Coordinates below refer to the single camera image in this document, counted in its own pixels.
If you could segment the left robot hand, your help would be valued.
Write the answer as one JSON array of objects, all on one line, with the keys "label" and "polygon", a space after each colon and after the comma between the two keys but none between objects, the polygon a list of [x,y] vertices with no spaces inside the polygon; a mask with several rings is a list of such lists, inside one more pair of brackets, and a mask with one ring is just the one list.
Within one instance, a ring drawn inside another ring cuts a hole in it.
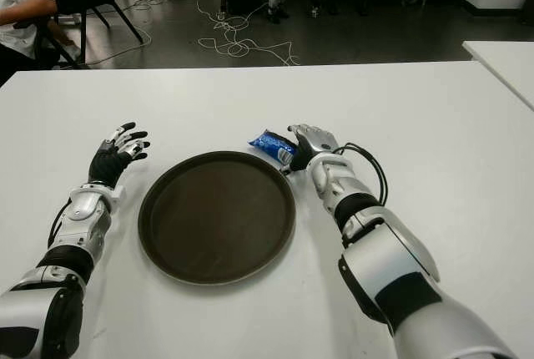
[{"label": "left robot hand", "polygon": [[134,131],[135,122],[118,126],[99,145],[88,169],[88,182],[114,189],[125,169],[134,161],[146,159],[150,146],[147,131]]}]

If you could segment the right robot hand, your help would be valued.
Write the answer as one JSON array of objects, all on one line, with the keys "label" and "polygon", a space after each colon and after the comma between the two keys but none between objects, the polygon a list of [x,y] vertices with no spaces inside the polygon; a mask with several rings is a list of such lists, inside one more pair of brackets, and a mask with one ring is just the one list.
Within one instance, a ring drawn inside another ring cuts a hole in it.
[{"label": "right robot hand", "polygon": [[331,153],[340,146],[334,135],[326,130],[308,124],[293,124],[287,128],[297,139],[291,161],[280,169],[284,175],[301,171],[317,155]]}]

